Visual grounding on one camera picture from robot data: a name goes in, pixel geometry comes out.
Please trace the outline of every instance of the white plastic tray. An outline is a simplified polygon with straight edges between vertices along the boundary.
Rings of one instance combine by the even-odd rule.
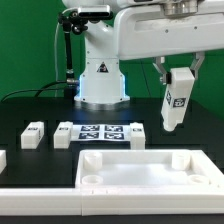
[[[0,215],[224,213],[224,176],[202,151],[84,150],[76,187],[0,189]]]

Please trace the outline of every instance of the white plastic block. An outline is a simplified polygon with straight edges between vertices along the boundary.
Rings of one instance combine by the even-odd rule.
[[[171,69],[171,74],[172,83],[167,85],[162,107],[166,131],[173,131],[183,122],[195,80],[189,68]]]
[[[0,150],[0,174],[6,167],[6,153],[5,150]]]
[[[145,132],[143,124],[136,122],[130,124],[130,138],[131,149],[145,149]]]
[[[36,149],[44,136],[44,123],[31,122],[21,135],[22,149]]]
[[[73,123],[61,122],[54,133],[54,148],[68,149],[71,141]]]

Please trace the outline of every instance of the green background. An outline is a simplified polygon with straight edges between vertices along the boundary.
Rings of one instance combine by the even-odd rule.
[[[16,90],[41,88],[54,81],[54,35],[57,15],[64,10],[61,0],[1,0],[0,9],[0,97]],[[72,43],[74,70],[78,78],[84,70],[83,36],[73,35]],[[64,80],[65,51],[61,31],[58,56],[59,79]],[[192,59],[190,54],[167,57],[166,68],[189,66]],[[151,59],[123,61],[121,71],[126,75],[129,96],[149,97],[144,72],[150,97],[164,96],[164,86],[159,82]],[[223,97],[224,50],[207,52],[192,99],[224,119]]]

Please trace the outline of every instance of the black table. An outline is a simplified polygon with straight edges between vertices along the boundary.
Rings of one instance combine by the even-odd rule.
[[[144,124],[147,149],[202,149],[224,171],[224,121],[198,103],[189,103],[184,123],[174,132],[163,130],[161,99],[132,99],[115,111],[77,109],[63,98],[12,98],[0,104],[0,149],[7,151],[7,168],[0,188],[70,188],[74,186],[80,150],[129,149],[130,143],[72,142],[54,149],[53,134],[60,122],[74,124]],[[20,135],[32,121],[43,121],[45,136],[37,149],[21,149]],[[224,223],[224,215],[142,215],[0,217],[0,223]]]

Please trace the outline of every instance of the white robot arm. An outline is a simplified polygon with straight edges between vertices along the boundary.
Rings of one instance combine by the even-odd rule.
[[[67,7],[109,5],[117,12],[114,28],[100,22],[86,32],[86,70],[81,76],[79,102],[115,105],[128,101],[119,60],[155,58],[167,84],[162,115],[164,128],[182,123],[204,51],[224,48],[224,0],[63,0]],[[167,55],[195,53],[190,68],[166,72]],[[99,72],[107,69],[107,76]]]

